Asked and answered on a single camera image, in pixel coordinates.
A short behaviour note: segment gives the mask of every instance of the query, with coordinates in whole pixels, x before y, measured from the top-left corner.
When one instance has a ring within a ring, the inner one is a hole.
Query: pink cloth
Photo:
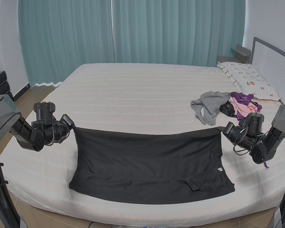
[[[251,102],[246,106],[235,100],[235,98],[230,97],[229,102],[233,105],[235,115],[239,112],[243,117],[247,117],[250,112],[258,112],[257,107]]]

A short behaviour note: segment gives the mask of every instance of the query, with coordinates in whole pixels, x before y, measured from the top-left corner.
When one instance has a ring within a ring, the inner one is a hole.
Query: mattress
[[[236,91],[219,68],[166,64],[84,64],[45,101],[54,102],[54,116],[66,113],[77,127],[141,134],[175,134],[209,128],[190,107],[207,92]],[[279,103],[257,100],[269,130]],[[35,120],[32,112],[27,121]],[[215,126],[236,118],[219,113]],[[87,220],[127,226],[198,226],[275,207],[285,189],[285,139],[270,167],[238,156],[222,136],[222,164],[235,192],[182,204],[145,205],[111,202],[68,188],[77,166],[73,131],[62,144],[41,152],[22,149],[12,138],[0,156],[8,189],[25,203]]]

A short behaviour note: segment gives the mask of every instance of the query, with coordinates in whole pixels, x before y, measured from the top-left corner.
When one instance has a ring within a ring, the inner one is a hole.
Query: white wall
[[[285,0],[246,0],[243,46],[251,50],[255,36],[285,51]]]
[[[18,28],[18,0],[0,0],[0,71],[15,95],[28,84]]]

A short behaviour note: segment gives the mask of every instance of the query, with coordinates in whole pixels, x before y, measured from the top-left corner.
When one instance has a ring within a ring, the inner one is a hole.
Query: white pillow
[[[224,62],[217,65],[230,78],[236,88],[245,95],[255,98],[278,101],[277,90],[263,79],[251,64]]]

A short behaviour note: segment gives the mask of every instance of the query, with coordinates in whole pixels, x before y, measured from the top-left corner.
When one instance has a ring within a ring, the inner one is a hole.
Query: teal curtain
[[[19,0],[19,34],[31,85],[114,62],[111,0]]]
[[[115,62],[216,66],[242,45],[245,0],[112,0]]]

